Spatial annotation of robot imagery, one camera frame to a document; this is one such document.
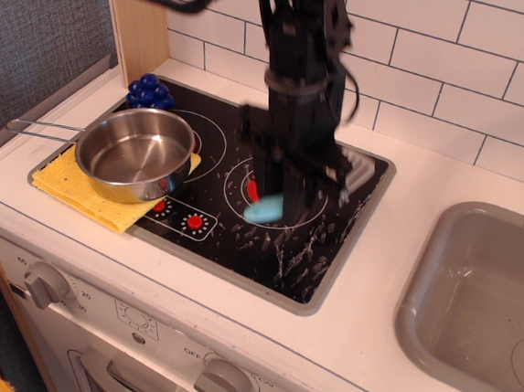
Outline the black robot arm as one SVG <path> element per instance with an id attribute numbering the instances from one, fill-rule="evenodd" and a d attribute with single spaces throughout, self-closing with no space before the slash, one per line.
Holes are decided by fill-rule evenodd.
<path id="1" fill-rule="evenodd" d="M 240 108 L 241 137 L 253 148 L 261 197 L 283 198 L 284 223 L 321 196 L 345 196 L 352 169 L 335 141 L 351 43 L 345 0 L 259 0 L 269 67 L 267 108 Z"/>

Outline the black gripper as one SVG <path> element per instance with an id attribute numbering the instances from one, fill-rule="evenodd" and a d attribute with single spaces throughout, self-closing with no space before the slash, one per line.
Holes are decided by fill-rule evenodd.
<path id="1" fill-rule="evenodd" d="M 243 141 L 253 147 L 253 169 L 259 199 L 283 194 L 283 222 L 295 224 L 317 199 L 336 193 L 337 182 L 325 170 L 312 165 L 286 162 L 310 149 L 336 143 L 341 123 L 346 79 L 351 74 L 336 67 L 322 79 L 278 77 L 265 72 L 269 87 L 265 108 L 241 105 Z"/>

